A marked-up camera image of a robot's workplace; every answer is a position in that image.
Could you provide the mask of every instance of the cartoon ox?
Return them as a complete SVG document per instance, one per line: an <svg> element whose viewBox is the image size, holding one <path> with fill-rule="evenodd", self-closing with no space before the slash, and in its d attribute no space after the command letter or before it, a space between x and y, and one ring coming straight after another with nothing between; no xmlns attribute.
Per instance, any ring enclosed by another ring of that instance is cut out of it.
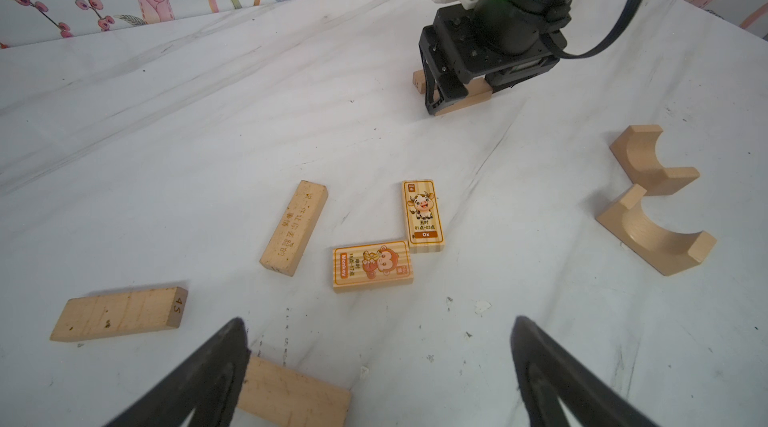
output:
<svg viewBox="0 0 768 427"><path fill-rule="evenodd" d="M420 221L428 221L432 219L432 212L430 211L435 206L435 194L434 193L419 193L417 196L410 196L408 206L415 207L416 210L410 210L410 213L415 213L416 218Z"/></svg>
<svg viewBox="0 0 768 427"><path fill-rule="evenodd" d="M397 268L398 257L397 252L386 245L374 252L366 250L362 253L362 269L366 271L369 279L376 278L376 270L388 276Z"/></svg>

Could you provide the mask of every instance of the marble surface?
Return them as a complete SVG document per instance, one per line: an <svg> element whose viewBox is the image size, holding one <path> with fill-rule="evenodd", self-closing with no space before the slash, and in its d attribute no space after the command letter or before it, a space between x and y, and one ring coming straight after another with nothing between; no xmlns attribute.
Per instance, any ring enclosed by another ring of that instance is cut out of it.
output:
<svg viewBox="0 0 768 427"><path fill-rule="evenodd" d="M576 0L568 49L623 4ZM254 353L352 390L348 426L522 426L519 315L660 425L768 423L768 44L646 0L598 57L435 118L411 73L436 8L297 0L0 52L2 423L101 425L239 316ZM662 277L594 220L630 186L629 124L701 172L644 208L712 233L702 266ZM332 248L401 238L418 178L446 249L334 293ZM330 198L289 278L258 259L302 179ZM69 298L169 285L178 330L48 341Z"/></svg>

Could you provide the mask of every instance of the arch-shaped wooden block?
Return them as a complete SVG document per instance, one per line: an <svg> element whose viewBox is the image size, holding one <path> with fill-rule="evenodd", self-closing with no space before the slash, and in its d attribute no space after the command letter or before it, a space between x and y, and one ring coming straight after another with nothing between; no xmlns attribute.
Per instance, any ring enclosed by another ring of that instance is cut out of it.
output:
<svg viewBox="0 0 768 427"><path fill-rule="evenodd" d="M629 125L610 144L610 151L632 183L640 184L646 195L671 195L699 178L692 166L665 167L656 157L656 141L664 130L658 125Z"/></svg>
<svg viewBox="0 0 768 427"><path fill-rule="evenodd" d="M665 276L700 265L717 240L707 232L677 233L659 227L640 205L637 183L598 217L603 227Z"/></svg>

